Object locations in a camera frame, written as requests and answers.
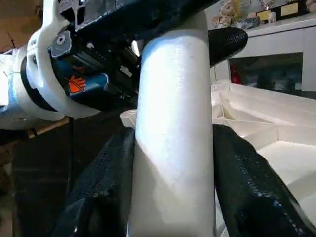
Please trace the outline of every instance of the screw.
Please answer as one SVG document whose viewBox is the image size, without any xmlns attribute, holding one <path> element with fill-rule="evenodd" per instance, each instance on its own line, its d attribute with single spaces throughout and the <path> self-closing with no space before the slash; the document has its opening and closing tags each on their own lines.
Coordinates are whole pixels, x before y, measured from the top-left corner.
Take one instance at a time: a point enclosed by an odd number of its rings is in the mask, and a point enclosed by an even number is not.
<svg viewBox="0 0 316 237">
<path fill-rule="evenodd" d="M 66 41 L 66 36 L 64 34 L 60 35 L 57 39 L 57 44 L 58 45 L 63 45 L 64 42 Z"/>
<path fill-rule="evenodd" d="M 91 43 L 91 42 L 87 43 L 87 48 L 88 49 L 94 49 L 93 43 Z"/>
</svg>

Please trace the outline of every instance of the white plastic structure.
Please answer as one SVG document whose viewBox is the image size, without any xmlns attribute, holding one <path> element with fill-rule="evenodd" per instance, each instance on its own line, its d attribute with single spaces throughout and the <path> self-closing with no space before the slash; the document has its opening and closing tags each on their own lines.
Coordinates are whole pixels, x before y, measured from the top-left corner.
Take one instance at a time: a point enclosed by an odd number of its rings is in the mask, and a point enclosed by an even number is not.
<svg viewBox="0 0 316 237">
<path fill-rule="evenodd" d="M 213 124 L 231 127 L 250 142 L 316 225 L 316 100 L 229 81 L 217 82 L 211 89 Z M 136 114 L 136 110 L 124 112 L 123 124 L 137 127 Z M 155 115 L 153 126 L 158 127 L 165 116 Z M 217 199 L 216 232 L 217 237 L 229 236 Z"/>
<path fill-rule="evenodd" d="M 0 55 L 0 106 L 7 106 L 9 104 L 9 75 L 8 66 L 12 64 L 12 57 L 10 55 Z"/>
<path fill-rule="evenodd" d="M 213 236 L 212 110 L 202 13 L 143 51 L 129 236 Z"/>
<path fill-rule="evenodd" d="M 60 83 L 52 68 L 47 49 L 53 39 L 66 25 L 58 13 L 58 0 L 44 1 L 44 18 L 42 27 L 30 38 L 27 48 L 27 75 L 32 88 L 36 88 L 41 96 L 59 113 L 73 118 L 83 118 L 94 115 L 99 111 L 71 100 Z"/>
<path fill-rule="evenodd" d="M 26 89 L 22 83 L 21 79 L 21 64 L 26 56 L 26 46 L 18 49 L 14 63 L 12 66 L 12 86 L 14 88 L 13 93 L 14 97 L 17 100 L 18 105 L 29 115 L 36 118 L 47 120 L 47 121 L 58 121 L 64 117 L 64 114 L 59 112 L 52 112 L 45 109 L 42 109 L 36 105 L 31 98 L 28 96 Z"/>
</svg>

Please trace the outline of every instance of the wooden surface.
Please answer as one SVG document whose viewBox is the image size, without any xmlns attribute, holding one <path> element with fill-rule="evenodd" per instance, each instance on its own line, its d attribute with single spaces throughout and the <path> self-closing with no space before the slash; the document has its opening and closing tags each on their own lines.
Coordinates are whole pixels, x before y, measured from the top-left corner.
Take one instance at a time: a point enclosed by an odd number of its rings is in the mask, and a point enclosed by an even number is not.
<svg viewBox="0 0 316 237">
<path fill-rule="evenodd" d="M 0 52 L 25 45 L 29 37 L 41 26 L 35 16 L 41 0 L 1 0 L 0 5 Z"/>
</svg>

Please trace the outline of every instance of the plush toy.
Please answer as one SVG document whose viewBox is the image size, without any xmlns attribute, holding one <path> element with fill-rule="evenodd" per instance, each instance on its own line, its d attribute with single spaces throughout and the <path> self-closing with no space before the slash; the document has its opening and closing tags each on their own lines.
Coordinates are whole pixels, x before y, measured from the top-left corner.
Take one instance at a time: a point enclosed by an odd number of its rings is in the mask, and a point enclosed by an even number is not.
<svg viewBox="0 0 316 237">
<path fill-rule="evenodd" d="M 316 13 L 316 0 L 307 0 L 306 6 L 311 13 Z"/>
<path fill-rule="evenodd" d="M 212 19 L 214 27 L 224 28 L 230 26 L 233 22 L 234 14 L 234 6 L 231 0 L 225 1 L 220 9 L 220 15 Z"/>
<path fill-rule="evenodd" d="M 229 27 L 232 24 L 233 18 L 230 16 L 223 16 L 219 21 L 217 28 Z"/>
<path fill-rule="evenodd" d="M 271 12 L 268 17 L 268 22 L 272 23 L 276 21 L 277 21 L 277 14 L 275 12 Z"/>
<path fill-rule="evenodd" d="M 221 18 L 222 18 L 221 16 L 215 16 L 215 17 L 213 17 L 213 19 L 212 19 L 212 24 L 213 24 L 213 26 L 214 26 L 215 28 L 218 27 Z"/>
</svg>

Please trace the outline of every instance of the white cylindrical post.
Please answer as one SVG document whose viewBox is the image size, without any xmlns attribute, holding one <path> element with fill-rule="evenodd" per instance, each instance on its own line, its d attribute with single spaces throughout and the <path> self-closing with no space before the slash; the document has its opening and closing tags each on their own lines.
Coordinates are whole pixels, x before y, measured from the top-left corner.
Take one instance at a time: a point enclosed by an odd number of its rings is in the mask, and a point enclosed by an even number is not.
<svg viewBox="0 0 316 237">
<path fill-rule="evenodd" d="M 130 237 L 213 236 L 211 113 L 201 13 L 143 51 Z"/>
</svg>

